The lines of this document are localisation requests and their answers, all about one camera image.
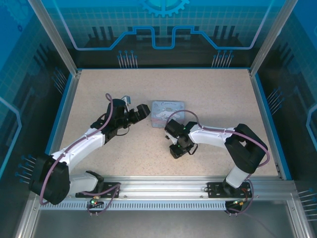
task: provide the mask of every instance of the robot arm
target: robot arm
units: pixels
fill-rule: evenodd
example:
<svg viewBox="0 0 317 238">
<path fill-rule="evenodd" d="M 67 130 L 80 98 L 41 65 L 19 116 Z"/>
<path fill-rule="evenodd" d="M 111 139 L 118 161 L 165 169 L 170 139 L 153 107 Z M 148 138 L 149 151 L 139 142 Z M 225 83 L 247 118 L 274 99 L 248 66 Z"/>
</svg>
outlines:
<svg viewBox="0 0 317 238">
<path fill-rule="evenodd" d="M 230 195 L 235 189 L 240 187 L 249 174 L 255 172 L 265 155 L 265 151 L 256 144 L 226 131 L 235 131 L 244 134 L 267 149 L 267 146 L 244 124 L 239 124 L 236 128 L 215 128 L 206 126 L 201 128 L 193 121 L 190 121 L 184 126 L 171 120 L 165 127 L 166 138 L 171 139 L 173 142 L 169 148 L 175 159 L 186 153 L 192 155 L 196 152 L 198 144 L 201 143 L 222 147 L 228 150 L 235 163 L 235 167 L 224 180 L 223 189 Z"/>
<path fill-rule="evenodd" d="M 87 171 L 82 175 L 69 175 L 74 167 L 88 156 L 92 151 L 108 143 L 121 128 L 128 128 L 145 119 L 150 114 L 147 105 L 141 104 L 137 106 L 138 111 L 129 110 L 129 97 L 123 99 L 113 99 L 113 111 L 108 124 L 94 135 L 87 135 L 100 129 L 110 116 L 110 103 L 107 112 L 97 119 L 87 130 L 87 132 L 76 141 L 86 137 L 73 146 L 67 153 L 65 147 L 52 155 L 41 155 L 36 159 L 33 173 L 29 183 L 29 189 L 40 195 L 44 183 L 44 179 L 48 174 L 53 163 L 64 154 L 64 157 L 58 162 L 50 175 L 48 183 L 44 191 L 44 199 L 53 205 L 59 204 L 68 194 L 74 194 L 83 191 L 93 191 L 93 193 L 102 192 L 104 187 L 103 177 L 95 172 Z"/>
</svg>

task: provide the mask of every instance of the blue frame border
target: blue frame border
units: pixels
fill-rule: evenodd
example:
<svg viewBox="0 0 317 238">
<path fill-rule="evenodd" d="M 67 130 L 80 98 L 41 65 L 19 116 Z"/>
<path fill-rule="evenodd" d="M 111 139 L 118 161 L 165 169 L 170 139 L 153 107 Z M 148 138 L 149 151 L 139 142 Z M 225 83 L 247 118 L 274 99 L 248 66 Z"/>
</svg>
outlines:
<svg viewBox="0 0 317 238">
<path fill-rule="evenodd" d="M 273 117 L 272 117 L 272 114 L 271 114 L 271 112 L 269 110 L 269 107 L 268 107 L 268 104 L 267 104 L 267 100 L 266 100 L 266 97 L 265 97 L 265 94 L 264 94 L 264 90 L 262 88 L 262 84 L 261 84 L 261 81 L 260 81 L 258 73 L 256 73 L 255 79 L 256 79 L 256 83 L 257 83 L 257 85 L 259 87 L 259 91 L 260 91 L 260 94 L 261 94 L 261 99 L 263 101 L 264 108 L 265 108 L 265 113 L 267 114 L 268 123 L 269 123 L 269 125 L 270 125 L 270 127 L 272 129 L 272 133 L 273 133 L 273 137 L 274 137 L 274 140 L 275 140 L 275 144 L 276 144 L 276 147 L 277 147 L 280 159 L 281 159 L 281 163 L 282 163 L 282 168 L 281 169 L 284 170 L 286 180 L 292 180 L 292 176 L 291 176 L 291 173 L 289 171 L 289 168 L 288 168 L 288 165 L 287 165 L 287 162 L 286 162 L 286 158 L 285 158 L 285 155 L 284 155 L 284 152 L 283 152 L 283 149 L 282 149 L 282 145 L 281 145 L 281 142 L 279 140 L 279 137 L 278 137 L 278 134 L 277 134 L 277 131 L 276 131 L 276 127 L 275 127 L 275 124 L 274 124 L 274 121 L 273 121 Z"/>
<path fill-rule="evenodd" d="M 61 101 L 60 101 L 60 104 L 59 104 L 59 107 L 58 107 L 58 111 L 57 111 L 57 114 L 56 114 L 56 117 L 55 117 L 55 121 L 54 121 L 54 124 L 53 124 L 53 127 L 52 127 L 50 138 L 49 138 L 48 144 L 47 144 L 46 149 L 45 149 L 45 154 L 48 154 L 48 155 L 50 154 L 50 150 L 51 150 L 51 147 L 52 147 L 52 144 L 53 144 L 53 140 L 54 140 L 54 137 L 55 137 L 55 134 L 56 134 L 56 129 L 57 129 L 57 126 L 58 126 L 58 123 L 59 123 L 61 112 L 63 111 L 63 108 L 64 108 L 66 96 L 67 96 L 67 93 L 68 93 L 69 86 L 70 86 L 70 83 L 72 81 L 72 78 L 73 78 L 73 75 L 70 73 L 69 77 L 68 77 L 68 80 L 67 80 L 67 83 L 66 83 L 66 86 L 65 86 L 65 90 L 64 90 L 63 96 L 61 98 Z"/>
<path fill-rule="evenodd" d="M 93 70 L 104 70 L 104 69 L 250 69 L 249 67 L 173 67 L 173 68 L 78 68 L 78 70 L 93 69 Z"/>
</svg>

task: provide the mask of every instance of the enclosure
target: enclosure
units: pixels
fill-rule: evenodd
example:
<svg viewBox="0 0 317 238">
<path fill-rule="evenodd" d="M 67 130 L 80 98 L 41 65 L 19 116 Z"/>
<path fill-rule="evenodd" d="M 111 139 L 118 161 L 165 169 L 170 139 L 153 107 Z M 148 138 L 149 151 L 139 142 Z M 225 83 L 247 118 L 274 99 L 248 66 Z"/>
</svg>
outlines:
<svg viewBox="0 0 317 238">
<path fill-rule="evenodd" d="M 317 3 L 0 3 L 1 237 L 315 237 Z M 248 125 L 271 155 L 250 177 L 248 212 L 229 216 L 232 199 L 204 190 L 235 166 L 227 150 L 200 144 L 175 160 L 151 116 L 71 171 L 121 183 L 108 211 L 90 218 L 90 198 L 74 194 L 40 205 L 33 159 L 81 137 L 106 112 L 105 93 L 151 111 L 181 101 L 210 127 Z"/>
</svg>

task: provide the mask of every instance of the blue enclosure wall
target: blue enclosure wall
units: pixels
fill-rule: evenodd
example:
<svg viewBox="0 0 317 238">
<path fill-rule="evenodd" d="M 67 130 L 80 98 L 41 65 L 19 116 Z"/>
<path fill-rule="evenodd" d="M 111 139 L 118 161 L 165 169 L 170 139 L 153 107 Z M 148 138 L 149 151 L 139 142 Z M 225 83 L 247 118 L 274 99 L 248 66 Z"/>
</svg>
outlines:
<svg viewBox="0 0 317 238">
<path fill-rule="evenodd" d="M 44 153 L 69 72 L 26 0 L 0 0 L 0 22 L 0 236 L 11 238 L 29 195 L 21 158 Z"/>
<path fill-rule="evenodd" d="M 44 0 L 80 68 L 249 67 L 284 0 Z"/>
<path fill-rule="evenodd" d="M 298 189 L 317 190 L 317 2 L 299 0 L 259 77 Z"/>
</svg>

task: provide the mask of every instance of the speckled beige tabletop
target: speckled beige tabletop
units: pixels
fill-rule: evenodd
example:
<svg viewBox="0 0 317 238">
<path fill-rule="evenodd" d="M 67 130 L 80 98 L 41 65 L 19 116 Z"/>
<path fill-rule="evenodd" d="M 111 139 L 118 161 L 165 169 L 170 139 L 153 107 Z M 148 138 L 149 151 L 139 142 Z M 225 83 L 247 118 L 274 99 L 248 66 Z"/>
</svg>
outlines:
<svg viewBox="0 0 317 238">
<path fill-rule="evenodd" d="M 79 79 L 61 147 L 79 138 L 106 112 L 105 93 L 131 97 L 131 106 L 152 101 L 183 101 L 201 124 L 215 127 L 248 125 L 267 145 L 258 104 L 246 69 L 85 69 Z M 185 115 L 186 123 L 195 120 Z M 227 175 L 234 163 L 222 148 L 199 145 L 193 155 L 174 159 L 164 129 L 151 126 L 151 115 L 132 125 L 126 136 L 113 138 L 81 161 L 72 173 L 92 170 L 108 176 Z M 256 175 L 277 175 L 274 161 Z"/>
</svg>

